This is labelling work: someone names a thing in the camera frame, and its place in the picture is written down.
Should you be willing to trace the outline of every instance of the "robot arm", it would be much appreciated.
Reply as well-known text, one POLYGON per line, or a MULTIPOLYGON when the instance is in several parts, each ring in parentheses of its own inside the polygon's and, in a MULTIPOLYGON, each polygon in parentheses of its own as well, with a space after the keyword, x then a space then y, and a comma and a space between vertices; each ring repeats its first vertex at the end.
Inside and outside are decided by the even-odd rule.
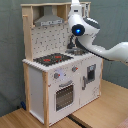
POLYGON ((68 23, 72 33, 77 37, 76 46, 103 59, 121 61, 128 66, 128 42, 119 43, 109 50, 92 45, 100 26, 97 21, 91 18, 83 19, 81 10, 82 6, 79 0, 72 0, 68 23))

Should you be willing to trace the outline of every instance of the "oven door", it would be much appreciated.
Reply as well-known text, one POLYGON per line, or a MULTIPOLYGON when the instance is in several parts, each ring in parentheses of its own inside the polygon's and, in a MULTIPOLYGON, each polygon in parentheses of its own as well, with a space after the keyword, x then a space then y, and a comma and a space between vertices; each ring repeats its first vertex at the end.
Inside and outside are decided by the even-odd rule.
POLYGON ((49 123, 61 120, 79 109, 80 77, 78 75, 49 87, 49 123))

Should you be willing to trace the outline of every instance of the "knob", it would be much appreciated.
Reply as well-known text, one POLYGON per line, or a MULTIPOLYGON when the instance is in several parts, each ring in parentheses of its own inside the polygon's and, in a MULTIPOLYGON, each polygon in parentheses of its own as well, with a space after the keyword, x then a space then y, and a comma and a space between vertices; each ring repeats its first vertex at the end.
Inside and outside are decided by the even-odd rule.
POLYGON ((72 71, 75 72, 78 68, 77 67, 73 67, 72 71))
POLYGON ((58 74, 58 73, 55 73, 55 74, 54 74, 54 78, 55 78, 55 79, 59 78, 59 76, 60 76, 60 74, 58 74))

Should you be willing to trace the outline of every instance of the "wall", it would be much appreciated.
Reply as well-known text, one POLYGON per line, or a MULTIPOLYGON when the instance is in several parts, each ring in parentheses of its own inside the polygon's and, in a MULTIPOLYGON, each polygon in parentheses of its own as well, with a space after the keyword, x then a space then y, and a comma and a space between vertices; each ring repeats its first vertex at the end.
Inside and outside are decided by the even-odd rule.
MULTIPOLYGON (((0 116, 14 111, 21 101, 25 101, 22 65, 25 55, 20 4, 43 2, 60 0, 0 0, 0 116)), ((90 17, 101 25, 101 31, 94 44, 109 49, 121 41, 128 41, 128 1, 91 2, 90 17)), ((128 67, 120 62, 104 61, 105 80, 128 88, 127 72, 128 67)))

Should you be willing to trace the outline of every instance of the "sink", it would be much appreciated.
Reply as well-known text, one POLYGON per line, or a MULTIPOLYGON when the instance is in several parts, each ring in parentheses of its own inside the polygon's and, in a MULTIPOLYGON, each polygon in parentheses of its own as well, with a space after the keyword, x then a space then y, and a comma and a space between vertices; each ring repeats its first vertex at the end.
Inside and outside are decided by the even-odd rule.
POLYGON ((87 54, 88 51, 82 50, 80 48, 73 48, 73 49, 67 49, 65 51, 65 53, 72 54, 72 55, 75 55, 75 56, 79 56, 79 55, 87 54))

